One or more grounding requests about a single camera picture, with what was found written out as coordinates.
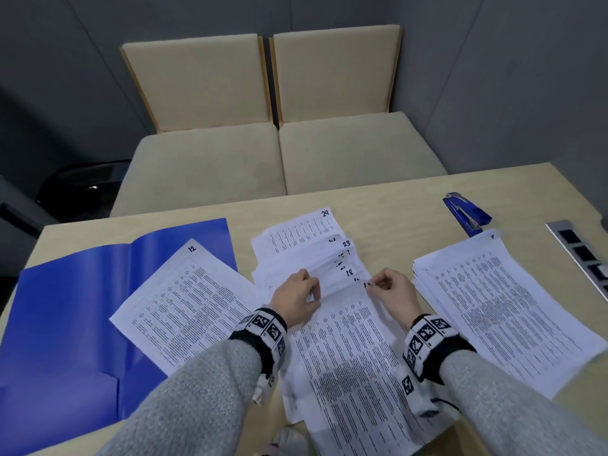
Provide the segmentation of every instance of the stapler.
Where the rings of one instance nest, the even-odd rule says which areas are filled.
[[[443,202],[452,211],[452,214],[469,237],[482,233],[482,226],[489,224],[492,220],[492,216],[475,206],[475,203],[468,201],[458,192],[446,194]]]

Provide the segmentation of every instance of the wooden table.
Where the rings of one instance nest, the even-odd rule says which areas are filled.
[[[251,279],[257,265],[250,240],[267,227],[330,206],[345,233],[353,237],[371,273],[390,266],[412,275],[412,261],[466,238],[441,201],[458,191],[493,216],[513,257],[576,318],[608,338],[608,304],[576,267],[544,223],[571,220],[600,256],[608,258],[608,234],[600,214],[548,163],[478,173],[455,174],[367,187],[325,191],[247,202],[203,206],[45,227],[27,266],[35,266],[99,245],[130,243],[144,233],[190,222],[225,217],[240,273]],[[0,333],[7,320],[0,319]],[[608,356],[602,355],[555,399],[608,438]],[[239,454],[259,451],[285,423],[279,393],[265,407],[251,407]],[[94,453],[120,423],[43,450],[44,454]],[[484,452],[466,424],[458,423],[424,452]]]

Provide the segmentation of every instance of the paper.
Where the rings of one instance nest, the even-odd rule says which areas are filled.
[[[191,239],[110,321],[168,376],[260,305],[253,283]]]
[[[300,367],[298,413],[320,454],[410,455],[458,418],[454,410],[431,419],[410,412],[401,383],[405,366],[389,345],[402,350],[404,333],[393,329],[400,333],[388,329],[362,286],[353,284],[293,333],[290,347],[304,372]]]
[[[416,288],[477,351],[554,397],[607,343],[513,258],[497,230],[414,261]]]
[[[271,227],[252,246],[259,262],[252,276],[267,302],[301,268],[319,279],[321,307],[290,330],[279,378],[287,419],[306,422],[321,454],[409,455],[458,418],[409,412],[398,357],[405,334],[369,299],[370,274],[331,209]]]

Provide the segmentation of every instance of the gray knit fabric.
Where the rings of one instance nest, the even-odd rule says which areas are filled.
[[[440,376],[495,455],[608,455],[608,445],[572,414],[475,352],[454,352]]]
[[[258,353],[225,340],[154,390],[101,455],[233,455],[262,369]],[[441,378],[496,455],[608,455],[576,418],[474,352],[459,351]]]

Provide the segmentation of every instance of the beige chair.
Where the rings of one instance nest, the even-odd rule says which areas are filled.
[[[447,174],[402,112],[389,113],[398,25],[270,40],[288,194]]]
[[[286,194],[262,39],[255,34],[123,45],[154,121],[111,216]]]

